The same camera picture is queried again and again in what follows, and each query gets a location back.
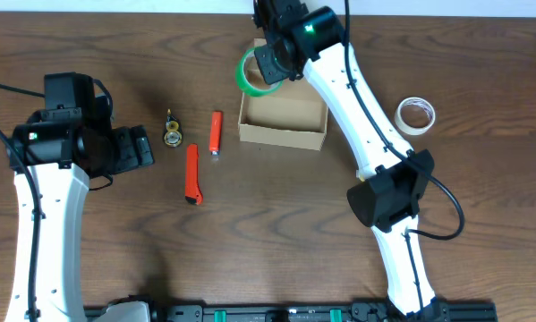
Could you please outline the long orange utility knife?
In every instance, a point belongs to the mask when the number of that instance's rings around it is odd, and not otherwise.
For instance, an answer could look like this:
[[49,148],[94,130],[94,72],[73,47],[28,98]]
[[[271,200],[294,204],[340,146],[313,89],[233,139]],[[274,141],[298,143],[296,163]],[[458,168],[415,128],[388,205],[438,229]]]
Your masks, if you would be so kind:
[[197,144],[187,148],[184,196],[188,203],[200,205],[203,195],[199,186],[199,152]]

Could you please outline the white masking tape roll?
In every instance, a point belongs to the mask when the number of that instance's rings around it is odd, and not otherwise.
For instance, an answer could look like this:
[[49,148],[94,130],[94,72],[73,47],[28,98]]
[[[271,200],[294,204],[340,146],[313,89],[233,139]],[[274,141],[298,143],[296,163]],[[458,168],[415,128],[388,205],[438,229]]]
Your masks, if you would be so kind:
[[[429,122],[423,127],[413,127],[403,119],[402,112],[405,107],[417,106],[422,109],[429,118]],[[403,99],[395,111],[394,121],[398,129],[407,135],[419,136],[427,132],[436,122],[436,110],[434,106],[421,97],[408,97]]]

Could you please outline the green tape roll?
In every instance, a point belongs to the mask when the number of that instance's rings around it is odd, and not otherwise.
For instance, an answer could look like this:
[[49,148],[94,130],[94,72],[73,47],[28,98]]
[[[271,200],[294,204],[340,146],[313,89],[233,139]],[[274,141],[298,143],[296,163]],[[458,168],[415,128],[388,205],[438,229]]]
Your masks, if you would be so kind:
[[246,72],[244,70],[245,63],[248,59],[251,59],[254,56],[254,47],[248,49],[245,54],[240,59],[237,67],[235,68],[235,82],[238,88],[242,93],[250,97],[263,97],[268,94],[276,92],[281,88],[284,83],[282,80],[278,83],[272,84],[268,89],[260,89],[252,85],[249,80],[246,78]]

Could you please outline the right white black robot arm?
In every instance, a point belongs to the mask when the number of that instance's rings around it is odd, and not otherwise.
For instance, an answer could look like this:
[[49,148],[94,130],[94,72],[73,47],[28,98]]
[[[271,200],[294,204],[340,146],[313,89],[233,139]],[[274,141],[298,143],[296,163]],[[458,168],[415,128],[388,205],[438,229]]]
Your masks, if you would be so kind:
[[442,308],[424,269],[419,200],[434,161],[393,128],[362,77],[348,30],[327,6],[310,11],[301,1],[258,0],[253,20],[266,45],[254,55],[264,81],[306,80],[323,98],[348,140],[360,183],[348,203],[379,244],[387,296],[403,318],[439,321]]

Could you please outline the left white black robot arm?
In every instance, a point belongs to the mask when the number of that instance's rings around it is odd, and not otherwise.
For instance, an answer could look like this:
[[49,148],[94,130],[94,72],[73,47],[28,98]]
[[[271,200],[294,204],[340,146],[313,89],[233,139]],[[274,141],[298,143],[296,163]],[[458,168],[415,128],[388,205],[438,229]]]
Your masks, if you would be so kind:
[[143,126],[114,128],[113,99],[77,72],[44,78],[45,107],[8,140],[19,228],[8,321],[87,321],[82,214],[89,183],[153,165]]

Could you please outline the yellow sticky note pad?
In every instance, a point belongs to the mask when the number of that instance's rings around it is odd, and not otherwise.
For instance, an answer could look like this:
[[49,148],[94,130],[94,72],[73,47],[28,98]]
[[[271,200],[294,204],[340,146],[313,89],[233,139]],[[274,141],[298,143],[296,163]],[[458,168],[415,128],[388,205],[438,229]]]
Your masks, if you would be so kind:
[[363,175],[363,173],[362,173],[360,170],[357,170],[357,171],[356,171],[356,177],[357,177],[361,182],[364,182],[364,181],[365,181],[364,175]]

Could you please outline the open brown cardboard box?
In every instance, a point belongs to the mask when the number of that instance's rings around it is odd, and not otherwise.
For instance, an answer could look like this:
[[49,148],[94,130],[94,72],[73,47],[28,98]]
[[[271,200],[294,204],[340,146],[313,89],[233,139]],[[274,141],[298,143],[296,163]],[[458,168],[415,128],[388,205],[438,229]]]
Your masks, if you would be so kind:
[[[248,49],[265,44],[265,39],[255,38]],[[246,61],[244,70],[255,87],[271,86],[264,82],[254,56]],[[327,105],[306,80],[283,82],[280,89],[263,97],[242,94],[238,119],[240,140],[320,150],[327,135]]]

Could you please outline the small orange lighter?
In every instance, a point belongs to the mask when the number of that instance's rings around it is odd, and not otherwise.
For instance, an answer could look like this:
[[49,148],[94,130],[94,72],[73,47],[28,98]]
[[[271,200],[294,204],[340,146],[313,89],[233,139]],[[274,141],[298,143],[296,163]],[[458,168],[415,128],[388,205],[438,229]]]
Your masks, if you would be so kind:
[[215,111],[212,114],[208,150],[213,156],[217,156],[220,151],[221,129],[222,129],[223,113]]

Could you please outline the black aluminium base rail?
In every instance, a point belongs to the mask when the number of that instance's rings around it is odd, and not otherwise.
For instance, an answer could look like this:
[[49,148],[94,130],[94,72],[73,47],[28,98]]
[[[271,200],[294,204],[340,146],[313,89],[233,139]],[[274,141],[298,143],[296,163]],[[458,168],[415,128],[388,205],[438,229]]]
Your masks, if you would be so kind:
[[422,312],[409,316],[399,312],[388,300],[362,300],[351,303],[277,305],[277,306],[201,306],[183,304],[164,306],[147,296],[129,296],[104,308],[87,307],[88,321],[96,321],[118,304],[140,300],[148,305],[150,321],[166,322],[498,322],[494,303],[489,301],[442,301],[435,299]]

